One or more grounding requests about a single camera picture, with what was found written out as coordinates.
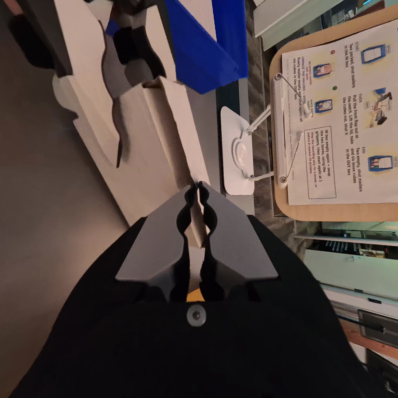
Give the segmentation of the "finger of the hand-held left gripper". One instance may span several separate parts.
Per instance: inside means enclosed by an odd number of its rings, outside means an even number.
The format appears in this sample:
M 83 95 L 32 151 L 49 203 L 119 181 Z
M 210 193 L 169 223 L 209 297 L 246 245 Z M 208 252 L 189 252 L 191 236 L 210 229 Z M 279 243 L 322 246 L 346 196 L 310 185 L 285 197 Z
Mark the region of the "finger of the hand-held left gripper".
M 167 77 L 167 35 L 159 12 L 114 16 L 105 39 L 103 74 L 112 99 L 137 84 Z
M 114 101 L 105 83 L 105 31 L 112 1 L 54 1 L 72 74 L 53 77 L 58 103 L 73 112 L 73 124 L 88 150 L 99 150 L 107 164 L 120 166 L 121 137 L 113 117 Z

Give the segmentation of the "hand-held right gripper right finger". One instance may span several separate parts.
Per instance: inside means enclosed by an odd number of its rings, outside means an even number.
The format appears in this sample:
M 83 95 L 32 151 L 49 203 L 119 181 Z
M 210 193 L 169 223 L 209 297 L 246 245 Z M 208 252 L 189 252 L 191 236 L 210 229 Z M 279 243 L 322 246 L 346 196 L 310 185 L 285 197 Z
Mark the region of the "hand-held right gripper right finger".
M 200 276 L 205 301 L 223 301 L 236 286 L 278 279 L 248 215 L 208 183 L 198 184 L 209 229 Z

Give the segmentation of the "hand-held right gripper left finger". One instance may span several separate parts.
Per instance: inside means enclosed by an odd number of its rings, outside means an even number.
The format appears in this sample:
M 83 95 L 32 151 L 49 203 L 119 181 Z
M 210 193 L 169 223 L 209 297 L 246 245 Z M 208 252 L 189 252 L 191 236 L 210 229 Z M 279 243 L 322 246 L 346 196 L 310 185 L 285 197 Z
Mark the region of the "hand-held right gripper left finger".
M 195 185 L 186 186 L 145 219 L 116 280 L 158 287 L 167 301 L 186 301 L 190 282 L 186 230 L 197 202 Z

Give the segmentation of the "blue plastic bin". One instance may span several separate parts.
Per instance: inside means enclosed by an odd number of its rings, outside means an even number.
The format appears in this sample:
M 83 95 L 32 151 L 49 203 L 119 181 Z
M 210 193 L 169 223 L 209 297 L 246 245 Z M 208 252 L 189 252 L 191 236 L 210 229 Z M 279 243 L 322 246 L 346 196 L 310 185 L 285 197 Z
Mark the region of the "blue plastic bin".
M 212 1 L 215 41 L 180 1 L 112 1 L 119 14 L 159 12 L 167 35 L 167 77 L 205 94 L 248 77 L 245 1 Z

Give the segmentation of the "frosted glass door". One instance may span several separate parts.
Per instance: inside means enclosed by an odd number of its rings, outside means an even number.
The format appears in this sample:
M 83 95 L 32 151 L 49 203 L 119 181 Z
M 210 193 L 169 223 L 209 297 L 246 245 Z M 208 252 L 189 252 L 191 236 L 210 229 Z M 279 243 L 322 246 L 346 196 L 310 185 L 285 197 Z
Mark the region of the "frosted glass door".
M 397 304 L 397 222 L 310 222 L 303 261 L 324 286 Z

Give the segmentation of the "wooden beam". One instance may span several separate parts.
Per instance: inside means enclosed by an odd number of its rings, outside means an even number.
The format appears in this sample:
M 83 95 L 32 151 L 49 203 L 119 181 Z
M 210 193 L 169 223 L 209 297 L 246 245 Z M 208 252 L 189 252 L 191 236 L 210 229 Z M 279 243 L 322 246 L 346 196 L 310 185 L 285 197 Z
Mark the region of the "wooden beam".
M 342 319 L 339 319 L 339 322 L 351 348 L 361 362 L 366 363 L 368 349 L 397 365 L 398 350 L 396 348 L 362 336 L 359 325 L 355 323 Z

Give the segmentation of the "printed instruction sheet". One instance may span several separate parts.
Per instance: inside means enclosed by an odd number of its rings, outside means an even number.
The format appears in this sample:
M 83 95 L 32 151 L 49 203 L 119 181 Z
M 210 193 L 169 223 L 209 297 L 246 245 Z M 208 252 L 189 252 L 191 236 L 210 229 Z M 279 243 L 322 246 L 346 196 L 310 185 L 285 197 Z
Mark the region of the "printed instruction sheet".
M 397 203 L 397 27 L 282 55 L 289 205 Z

